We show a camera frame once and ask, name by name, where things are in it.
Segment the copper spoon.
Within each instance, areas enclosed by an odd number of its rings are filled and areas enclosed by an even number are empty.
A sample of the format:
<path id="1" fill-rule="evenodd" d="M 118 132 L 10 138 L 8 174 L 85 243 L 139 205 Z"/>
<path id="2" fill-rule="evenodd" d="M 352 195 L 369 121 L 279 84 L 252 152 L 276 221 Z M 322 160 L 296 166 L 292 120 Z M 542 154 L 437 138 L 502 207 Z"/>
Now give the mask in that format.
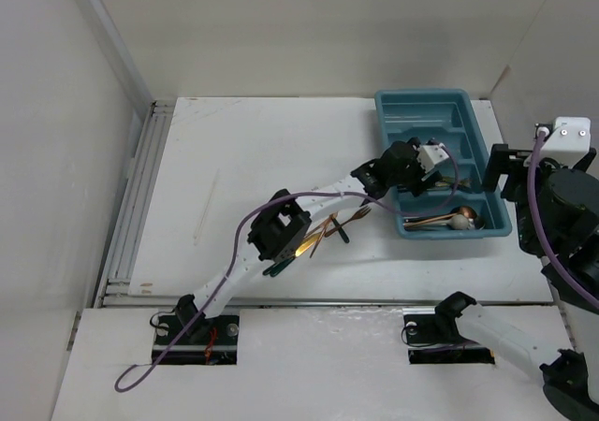
<path id="1" fill-rule="evenodd" d="M 477 212 L 469 206 L 460 206 L 447 214 L 425 217 L 422 220 L 413 221 L 413 222 L 406 222 L 403 224 L 403 226 L 408 228 L 408 227 L 416 227 L 416 226 L 421 226 L 421 225 L 439 224 L 441 222 L 448 222 L 450 219 L 452 219 L 456 215 L 461 215 L 461 216 L 465 217 L 468 221 L 473 221 L 477 216 Z"/>

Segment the white plastic spoon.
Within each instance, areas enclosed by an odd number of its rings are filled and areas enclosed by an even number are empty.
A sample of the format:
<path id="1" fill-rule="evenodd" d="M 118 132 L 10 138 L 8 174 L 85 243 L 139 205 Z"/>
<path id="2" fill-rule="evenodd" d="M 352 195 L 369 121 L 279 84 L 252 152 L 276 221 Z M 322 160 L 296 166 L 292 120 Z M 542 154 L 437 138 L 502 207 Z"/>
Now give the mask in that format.
<path id="1" fill-rule="evenodd" d="M 448 227 L 453 230 L 467 230 L 471 225 L 471 220 L 462 215 L 455 214 L 449 218 L 423 220 L 420 222 L 406 223 L 403 225 L 406 229 L 422 229 L 431 227 Z"/>

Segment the rose copper fork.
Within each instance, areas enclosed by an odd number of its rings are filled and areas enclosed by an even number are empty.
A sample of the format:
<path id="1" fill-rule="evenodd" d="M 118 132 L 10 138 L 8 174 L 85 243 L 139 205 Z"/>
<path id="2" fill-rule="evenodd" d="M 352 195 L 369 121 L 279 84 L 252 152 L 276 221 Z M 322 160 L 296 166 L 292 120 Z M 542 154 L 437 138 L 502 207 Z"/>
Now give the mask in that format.
<path id="1" fill-rule="evenodd" d="M 312 247 L 312 250 L 310 252 L 310 258 L 314 257 L 314 254 L 320 244 L 320 242 L 322 241 L 322 239 L 325 237 L 325 234 L 327 233 L 329 226 L 332 224 L 332 221 L 336 219 L 338 215 L 338 212 L 333 212 L 331 215 L 329 215 L 329 217 L 325 220 L 325 222 L 322 224 L 322 228 L 320 233 L 318 234 L 318 237 L 316 238 L 316 241 Z"/>

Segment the gold fork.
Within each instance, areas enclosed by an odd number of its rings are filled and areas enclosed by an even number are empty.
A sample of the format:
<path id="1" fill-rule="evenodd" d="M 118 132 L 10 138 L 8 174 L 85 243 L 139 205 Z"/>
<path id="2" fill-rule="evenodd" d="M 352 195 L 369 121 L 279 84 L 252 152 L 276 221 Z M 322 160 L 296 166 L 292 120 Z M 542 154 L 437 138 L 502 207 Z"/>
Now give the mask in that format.
<path id="1" fill-rule="evenodd" d="M 350 242 L 350 238 L 343 229 L 342 225 L 338 222 L 336 215 L 332 215 L 330 221 L 333 224 L 333 228 L 325 234 L 325 237 L 329 238 L 333 234 L 338 234 L 341 237 L 342 241 L 345 244 L 348 244 Z"/>

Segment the silver round spoon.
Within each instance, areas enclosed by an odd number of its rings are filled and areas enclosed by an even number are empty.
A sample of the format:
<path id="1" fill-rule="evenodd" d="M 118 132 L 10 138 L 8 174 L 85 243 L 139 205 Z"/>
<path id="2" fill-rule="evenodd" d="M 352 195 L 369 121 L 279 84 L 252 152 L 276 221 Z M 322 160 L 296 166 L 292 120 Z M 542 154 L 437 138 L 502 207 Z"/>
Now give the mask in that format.
<path id="1" fill-rule="evenodd" d="M 469 230 L 478 230 L 483 229 L 485 227 L 485 219 L 481 216 L 478 216 L 474 219 L 469 220 L 468 229 Z"/>

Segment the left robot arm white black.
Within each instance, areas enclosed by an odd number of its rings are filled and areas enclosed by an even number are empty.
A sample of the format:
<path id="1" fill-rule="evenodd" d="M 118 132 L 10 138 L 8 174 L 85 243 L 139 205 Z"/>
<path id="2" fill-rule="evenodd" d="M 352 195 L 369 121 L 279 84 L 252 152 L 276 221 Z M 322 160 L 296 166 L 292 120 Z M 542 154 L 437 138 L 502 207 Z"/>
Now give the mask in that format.
<path id="1" fill-rule="evenodd" d="M 446 163 L 458 167 L 445 144 L 411 138 L 393 142 L 380 157 L 321 190 L 278 191 L 240 221 L 225 271 L 179 298 L 174 309 L 177 331 L 188 342 L 203 341 L 209 334 L 210 320 L 219 316 L 268 264 L 295 259 L 310 230 L 323 229 L 327 219 L 340 211 L 371 203 L 400 215 L 399 210 L 381 202 L 387 192 L 401 187 L 419 196 L 441 180 L 439 168 Z"/>

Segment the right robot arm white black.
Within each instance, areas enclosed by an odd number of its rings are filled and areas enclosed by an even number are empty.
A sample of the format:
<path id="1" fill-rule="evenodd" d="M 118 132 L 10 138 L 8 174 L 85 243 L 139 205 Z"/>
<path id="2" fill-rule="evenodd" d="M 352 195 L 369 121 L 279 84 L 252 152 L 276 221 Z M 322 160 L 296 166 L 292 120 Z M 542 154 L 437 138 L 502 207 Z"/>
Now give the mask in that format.
<path id="1" fill-rule="evenodd" d="M 492 147 L 483 185 L 494 189 L 507 177 L 501 196 L 515 204 L 519 247 L 546 258 L 543 275 L 557 292 L 575 346 L 542 343 L 493 316 L 466 297 L 459 309 L 433 317 L 435 333 L 453 341 L 475 341 L 526 372 L 550 405 L 569 420 L 598 417 L 598 180 L 587 173 L 589 150 L 572 167 L 531 151 Z"/>

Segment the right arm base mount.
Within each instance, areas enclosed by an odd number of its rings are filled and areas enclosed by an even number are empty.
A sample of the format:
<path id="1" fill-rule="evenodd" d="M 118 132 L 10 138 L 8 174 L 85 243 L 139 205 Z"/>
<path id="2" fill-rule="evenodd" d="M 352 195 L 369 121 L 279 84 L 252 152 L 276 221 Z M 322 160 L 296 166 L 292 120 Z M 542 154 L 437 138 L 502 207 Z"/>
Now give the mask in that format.
<path id="1" fill-rule="evenodd" d="M 410 307 L 402 311 L 402 342 L 408 347 L 410 365 L 494 365 L 493 352 L 462 337 L 456 320 L 477 301 L 456 292 L 434 307 Z"/>

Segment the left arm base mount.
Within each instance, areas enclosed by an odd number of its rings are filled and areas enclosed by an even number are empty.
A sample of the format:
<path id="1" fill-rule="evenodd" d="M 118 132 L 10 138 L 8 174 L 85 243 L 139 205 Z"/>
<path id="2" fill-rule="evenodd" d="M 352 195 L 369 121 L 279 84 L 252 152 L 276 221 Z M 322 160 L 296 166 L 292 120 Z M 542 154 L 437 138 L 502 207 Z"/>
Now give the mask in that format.
<path id="1" fill-rule="evenodd" d="M 183 325 L 174 312 L 157 312 L 150 319 L 154 329 L 152 361 L 179 334 Z M 198 330 L 182 335 L 168 350 L 160 365 L 230 366 L 238 359 L 240 317 L 225 314 L 208 320 Z"/>

